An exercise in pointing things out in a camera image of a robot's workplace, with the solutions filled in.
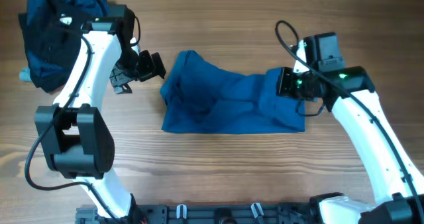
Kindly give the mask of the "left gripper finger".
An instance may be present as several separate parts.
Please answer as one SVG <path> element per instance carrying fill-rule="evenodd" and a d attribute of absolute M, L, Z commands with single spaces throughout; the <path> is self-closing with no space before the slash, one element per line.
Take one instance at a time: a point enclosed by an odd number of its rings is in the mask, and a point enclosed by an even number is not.
<path fill-rule="evenodd" d="M 138 72 L 138 80 L 144 82 L 154 75 L 154 62 L 147 50 L 143 50 L 138 54 L 138 63 L 136 70 Z"/>
<path fill-rule="evenodd" d="M 160 54 L 156 52 L 156 53 L 153 53 L 151 57 L 154 63 L 154 75 L 160 76 L 162 79 L 164 79 L 166 75 L 166 69 L 160 57 Z"/>

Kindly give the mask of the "blue t-shirt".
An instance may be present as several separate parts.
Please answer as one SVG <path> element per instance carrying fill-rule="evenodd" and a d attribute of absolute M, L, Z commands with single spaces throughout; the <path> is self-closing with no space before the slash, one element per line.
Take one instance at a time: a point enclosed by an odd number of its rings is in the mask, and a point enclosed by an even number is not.
<path fill-rule="evenodd" d="M 162 130 L 169 133 L 299 133 L 305 119 L 296 100 L 280 97 L 281 69 L 244 75 L 222 70 L 196 51 L 181 51 L 160 89 L 166 104 Z"/>

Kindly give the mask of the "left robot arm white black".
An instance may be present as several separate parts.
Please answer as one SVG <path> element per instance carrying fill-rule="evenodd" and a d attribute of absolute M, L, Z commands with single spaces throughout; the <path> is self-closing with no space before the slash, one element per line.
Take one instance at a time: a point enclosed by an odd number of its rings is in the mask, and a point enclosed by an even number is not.
<path fill-rule="evenodd" d="M 160 56 L 138 51 L 139 39 L 133 38 L 133 30 L 140 29 L 137 17 L 90 18 L 77 30 L 58 21 L 53 28 L 76 38 L 79 54 L 54 103 L 36 110 L 38 138 L 26 158 L 25 179 L 32 188 L 47 192 L 82 187 L 94 202 L 101 223 L 147 223 L 113 169 L 115 143 L 101 116 L 101 106 L 112 77 L 141 82 L 164 77 Z M 67 183 L 41 186 L 32 180 L 30 165 L 38 146 L 49 169 L 60 173 Z"/>

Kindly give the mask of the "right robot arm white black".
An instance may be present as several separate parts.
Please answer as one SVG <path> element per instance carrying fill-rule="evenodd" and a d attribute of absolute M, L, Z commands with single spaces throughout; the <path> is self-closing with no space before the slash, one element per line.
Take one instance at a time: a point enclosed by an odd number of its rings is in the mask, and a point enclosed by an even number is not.
<path fill-rule="evenodd" d="M 374 205 L 342 194 L 312 198 L 311 212 L 318 223 L 423 222 L 423 175 L 390 127 L 362 67 L 322 76 L 282 68 L 276 93 L 298 100 L 321 98 L 349 135 L 370 179 Z"/>

